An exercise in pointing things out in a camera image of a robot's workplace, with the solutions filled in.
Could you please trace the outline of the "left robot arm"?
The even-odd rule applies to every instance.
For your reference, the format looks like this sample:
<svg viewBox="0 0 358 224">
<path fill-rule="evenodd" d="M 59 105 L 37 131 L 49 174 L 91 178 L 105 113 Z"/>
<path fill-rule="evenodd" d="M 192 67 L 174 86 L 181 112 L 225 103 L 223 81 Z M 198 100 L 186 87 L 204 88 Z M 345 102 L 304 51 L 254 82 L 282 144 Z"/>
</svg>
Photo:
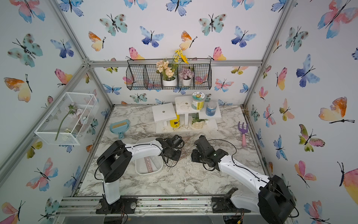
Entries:
<svg viewBox="0 0 358 224">
<path fill-rule="evenodd" d="M 125 144 L 118 140 L 97 159 L 104 193 L 99 201 L 96 214 L 133 214 L 139 200 L 135 197 L 122 197 L 120 178 L 128 165 L 135 160 L 150 156 L 159 156 L 164 164 L 169 160 L 179 161 L 185 142 L 182 137 L 174 135 L 169 138 L 150 137 L 141 139 L 136 144 Z"/>
</svg>

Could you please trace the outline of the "white plastic storage box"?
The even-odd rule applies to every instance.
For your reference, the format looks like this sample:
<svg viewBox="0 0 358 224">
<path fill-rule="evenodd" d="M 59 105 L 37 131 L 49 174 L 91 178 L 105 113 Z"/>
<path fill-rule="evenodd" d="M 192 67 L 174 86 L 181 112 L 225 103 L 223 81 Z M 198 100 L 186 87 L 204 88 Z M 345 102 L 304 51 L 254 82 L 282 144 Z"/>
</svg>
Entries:
<svg viewBox="0 0 358 224">
<path fill-rule="evenodd" d="M 159 173 L 164 165 L 160 143 L 156 137 L 145 138 L 137 142 L 135 149 L 135 170 L 139 175 L 153 175 Z"/>
</svg>

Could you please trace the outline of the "pink straight ruler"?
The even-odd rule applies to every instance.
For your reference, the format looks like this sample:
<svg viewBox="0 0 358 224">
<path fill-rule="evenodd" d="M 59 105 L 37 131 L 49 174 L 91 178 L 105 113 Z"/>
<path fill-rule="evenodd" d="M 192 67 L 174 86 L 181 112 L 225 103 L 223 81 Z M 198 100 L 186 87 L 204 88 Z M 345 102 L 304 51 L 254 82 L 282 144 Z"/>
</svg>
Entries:
<svg viewBox="0 0 358 224">
<path fill-rule="evenodd" d="M 152 160 L 150 159 L 150 157 L 145 157 L 145 165 L 146 165 L 146 169 L 147 169 L 148 173 L 152 173 L 153 166 L 152 166 Z"/>
</svg>

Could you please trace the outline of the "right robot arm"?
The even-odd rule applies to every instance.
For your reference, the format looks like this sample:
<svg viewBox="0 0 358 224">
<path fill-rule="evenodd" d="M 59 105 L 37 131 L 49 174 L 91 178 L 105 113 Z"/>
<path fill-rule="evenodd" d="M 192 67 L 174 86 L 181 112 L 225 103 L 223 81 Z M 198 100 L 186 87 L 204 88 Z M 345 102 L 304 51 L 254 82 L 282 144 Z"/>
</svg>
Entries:
<svg viewBox="0 0 358 224">
<path fill-rule="evenodd" d="M 248 168 L 223 149 L 214 149 L 204 135 L 194 145 L 193 162 L 227 174 L 251 190 L 248 196 L 229 194 L 229 201 L 236 208 L 260 213 L 269 224 L 284 224 L 288 218 L 294 218 L 296 203 L 281 177 L 270 177 Z"/>
</svg>

